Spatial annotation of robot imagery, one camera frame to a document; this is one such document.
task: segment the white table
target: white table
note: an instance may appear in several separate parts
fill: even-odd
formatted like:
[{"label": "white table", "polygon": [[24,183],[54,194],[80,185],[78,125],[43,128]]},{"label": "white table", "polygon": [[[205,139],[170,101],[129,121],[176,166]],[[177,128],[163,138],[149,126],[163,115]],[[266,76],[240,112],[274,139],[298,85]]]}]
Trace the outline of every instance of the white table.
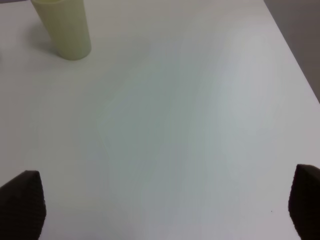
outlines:
[{"label": "white table", "polygon": [[87,0],[92,52],[0,5],[0,185],[40,171],[42,240],[298,240],[320,106],[262,0]]}]

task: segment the textured rubber pad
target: textured rubber pad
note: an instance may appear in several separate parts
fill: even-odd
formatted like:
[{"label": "textured rubber pad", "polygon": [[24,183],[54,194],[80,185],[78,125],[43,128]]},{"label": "textured rubber pad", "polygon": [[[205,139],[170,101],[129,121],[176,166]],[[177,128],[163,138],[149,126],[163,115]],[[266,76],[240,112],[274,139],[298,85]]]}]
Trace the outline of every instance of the textured rubber pad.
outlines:
[{"label": "textured rubber pad", "polygon": [[37,240],[46,214],[38,171],[24,171],[0,188],[0,240]]},{"label": "textured rubber pad", "polygon": [[302,240],[320,239],[320,169],[312,165],[296,166],[289,213]]}]

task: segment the cylindrical container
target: cylindrical container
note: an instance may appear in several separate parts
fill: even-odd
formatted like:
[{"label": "cylindrical container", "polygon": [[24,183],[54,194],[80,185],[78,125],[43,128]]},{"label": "cylindrical container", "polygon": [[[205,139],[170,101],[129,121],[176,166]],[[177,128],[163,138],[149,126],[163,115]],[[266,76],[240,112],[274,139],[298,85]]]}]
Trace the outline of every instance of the cylindrical container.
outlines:
[{"label": "cylindrical container", "polygon": [[86,57],[91,42],[84,0],[31,0],[58,53],[67,60]]}]

